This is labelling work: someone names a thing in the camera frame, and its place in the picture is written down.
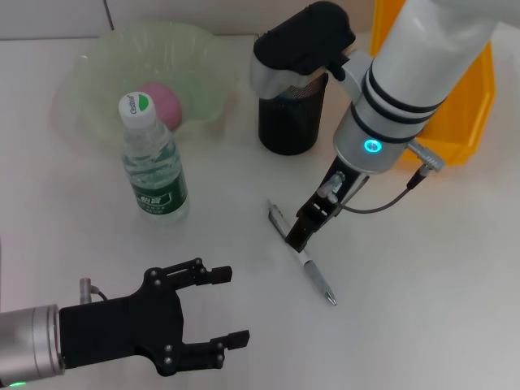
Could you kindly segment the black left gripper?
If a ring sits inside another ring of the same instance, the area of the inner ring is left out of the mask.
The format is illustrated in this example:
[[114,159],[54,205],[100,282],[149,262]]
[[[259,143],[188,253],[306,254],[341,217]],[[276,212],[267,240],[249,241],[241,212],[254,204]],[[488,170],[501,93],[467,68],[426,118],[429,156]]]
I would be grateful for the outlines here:
[[225,351],[243,349],[248,330],[205,343],[182,342],[184,318],[179,288],[225,284],[232,268],[208,269],[200,258],[151,268],[133,294],[59,310],[61,356],[66,369],[142,356],[161,376],[221,369]]

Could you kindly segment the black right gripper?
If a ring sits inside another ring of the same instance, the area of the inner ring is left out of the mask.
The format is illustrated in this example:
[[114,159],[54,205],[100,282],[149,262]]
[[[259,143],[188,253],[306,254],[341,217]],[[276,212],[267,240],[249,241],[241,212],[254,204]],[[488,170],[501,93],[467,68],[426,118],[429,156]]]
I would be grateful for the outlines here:
[[310,238],[339,213],[336,204],[352,197],[369,178],[336,157],[316,192],[297,212],[285,242],[294,250],[304,250]]

